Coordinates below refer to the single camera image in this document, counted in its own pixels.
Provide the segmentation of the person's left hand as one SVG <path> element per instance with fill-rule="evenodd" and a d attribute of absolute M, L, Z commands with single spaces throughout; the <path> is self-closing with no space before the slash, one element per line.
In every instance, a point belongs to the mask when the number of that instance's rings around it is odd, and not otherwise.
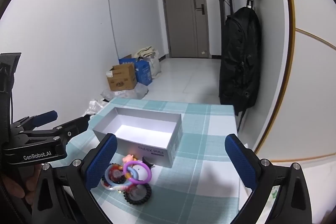
<path fill-rule="evenodd" d="M 21 177 L 9 177 L 4 174 L 1 175 L 1 180 L 5 185 L 9 194 L 17 198 L 25 198 L 28 203 L 32 203 L 35 192 L 37 189 L 37 183 L 41 174 L 42 165 L 34 165 L 33 174 L 22 182 Z"/>

